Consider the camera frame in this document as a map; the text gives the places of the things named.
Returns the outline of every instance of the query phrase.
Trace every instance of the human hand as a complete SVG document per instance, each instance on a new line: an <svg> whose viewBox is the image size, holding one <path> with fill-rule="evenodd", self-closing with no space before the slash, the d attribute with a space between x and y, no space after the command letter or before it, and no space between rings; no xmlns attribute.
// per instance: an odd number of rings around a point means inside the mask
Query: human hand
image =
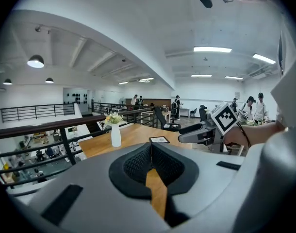
<svg viewBox="0 0 296 233"><path fill-rule="evenodd" d="M235 125L232 129L230 129L225 135L224 135L224 144L229 144L231 142L235 142L237 140L237 136L241 133L239 127Z"/></svg>

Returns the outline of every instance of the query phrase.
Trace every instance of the office chair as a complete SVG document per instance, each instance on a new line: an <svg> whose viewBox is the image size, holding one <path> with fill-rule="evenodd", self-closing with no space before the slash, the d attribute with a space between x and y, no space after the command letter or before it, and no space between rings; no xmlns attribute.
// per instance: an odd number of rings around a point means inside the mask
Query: office chair
<svg viewBox="0 0 296 233"><path fill-rule="evenodd" d="M51 147L48 147L48 148L46 149L46 155L47 155L50 159L56 157Z"/></svg>
<svg viewBox="0 0 296 233"><path fill-rule="evenodd" d="M177 123L167 123L166 119L164 118L161 110L159 107L155 107L155 114L158 118L158 120L161 122L161 129L162 130L167 130L167 131L172 131L172 132L176 132L179 131L181 129L181 125L177 124Z"/></svg>
<svg viewBox="0 0 296 233"><path fill-rule="evenodd" d="M192 117L193 115L193 118L196 116L196 113L197 113L197 108L195 108L193 111L190 111L190 117Z"/></svg>
<svg viewBox="0 0 296 233"><path fill-rule="evenodd" d="M205 107L204 105L200 105L200 109L199 109L199 113L200 113L200 117L201 117L201 122L204 122L205 121L205 115L206 115L206 112L205 110L207 109L207 107Z"/></svg>
<svg viewBox="0 0 296 233"><path fill-rule="evenodd" d="M43 153L40 150L38 150L36 152L36 156L37 156L37 159L36 159L37 162L41 162L41 161L46 160L45 157L43 156Z"/></svg>

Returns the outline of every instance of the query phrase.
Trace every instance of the white wall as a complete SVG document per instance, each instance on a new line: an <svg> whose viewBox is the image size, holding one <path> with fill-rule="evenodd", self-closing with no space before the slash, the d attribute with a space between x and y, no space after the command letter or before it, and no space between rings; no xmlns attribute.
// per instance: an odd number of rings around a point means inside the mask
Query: white wall
<svg viewBox="0 0 296 233"><path fill-rule="evenodd" d="M46 84L47 77L52 77L54 83ZM3 85L2 81L6 78L10 78L13 85ZM122 88L118 85L87 72L77 72L63 67L42 69L18 67L9 73L0 74L0 87L6 88L6 91L0 92L0 108L63 103L63 88L91 89L95 93L105 94L106 101L114 103L118 103L122 97ZM3 127L5 126L0 113L0 128Z"/></svg>
<svg viewBox="0 0 296 233"><path fill-rule="evenodd" d="M150 83L127 83L122 84L124 87L123 93L126 99L131 99L135 94L143 96L143 99L170 99L172 89L161 82L153 81Z"/></svg>
<svg viewBox="0 0 296 233"><path fill-rule="evenodd" d="M274 120L276 117L277 103L271 95L271 90L279 82L278 75L272 75L260 80L249 80L244 83L244 95L248 99L249 96L253 96L255 100L258 100L258 94L263 93L263 101L265 102L269 111L270 119Z"/></svg>
<svg viewBox="0 0 296 233"><path fill-rule="evenodd" d="M76 100L76 97L73 97L72 94L79 94L80 96L78 98L80 98L80 100ZM63 88L63 102L65 103L73 103L75 101L79 101L80 104L78 104L78 107L80 109L81 112L87 112L88 111L88 104L84 103L84 101L87 101L87 99L85 99L85 94L87 95L88 90L87 89L80 89L80 88Z"/></svg>
<svg viewBox="0 0 296 233"><path fill-rule="evenodd" d="M232 102L235 92L240 92L239 106L244 102L243 85L233 80L218 80L211 78L186 78L176 81L176 89L172 91L171 97L174 100L176 95L180 96L183 108L194 110L197 108L196 117L199 117L200 105L206 106L209 110L222 101Z"/></svg>
<svg viewBox="0 0 296 233"><path fill-rule="evenodd" d="M94 98L95 99L95 91L91 91L91 90L88 90L88 108L92 108L92 105L91 105L91 99Z"/></svg>

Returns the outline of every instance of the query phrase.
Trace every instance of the table leg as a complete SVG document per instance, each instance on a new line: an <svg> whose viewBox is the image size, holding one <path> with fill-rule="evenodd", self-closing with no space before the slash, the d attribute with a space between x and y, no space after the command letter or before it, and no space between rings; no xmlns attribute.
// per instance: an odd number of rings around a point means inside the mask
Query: table leg
<svg viewBox="0 0 296 233"><path fill-rule="evenodd" d="M244 145L241 145L239 152L237 153L237 156L241 156L243 151Z"/></svg>

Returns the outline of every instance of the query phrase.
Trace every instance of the white shirt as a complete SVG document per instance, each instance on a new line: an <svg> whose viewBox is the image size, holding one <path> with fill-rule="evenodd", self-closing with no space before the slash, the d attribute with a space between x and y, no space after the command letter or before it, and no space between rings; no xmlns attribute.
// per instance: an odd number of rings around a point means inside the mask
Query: white shirt
<svg viewBox="0 0 296 233"><path fill-rule="evenodd" d="M136 99L135 98L132 98L131 105L135 105L135 103L136 103Z"/></svg>
<svg viewBox="0 0 296 233"><path fill-rule="evenodd" d="M251 108L248 106L247 103L244 103L241 107L241 111L243 111L243 113L247 113L247 116L248 116L248 119L249 120L252 120L253 119L253 116L252 116L252 110ZM239 121L240 122L244 122L246 123L247 120L239 113Z"/></svg>
<svg viewBox="0 0 296 233"><path fill-rule="evenodd" d="M256 113L255 113L255 120L257 121L263 121L264 116L268 116L269 112L266 108L266 105L264 102L260 103L259 101L256 104Z"/></svg>

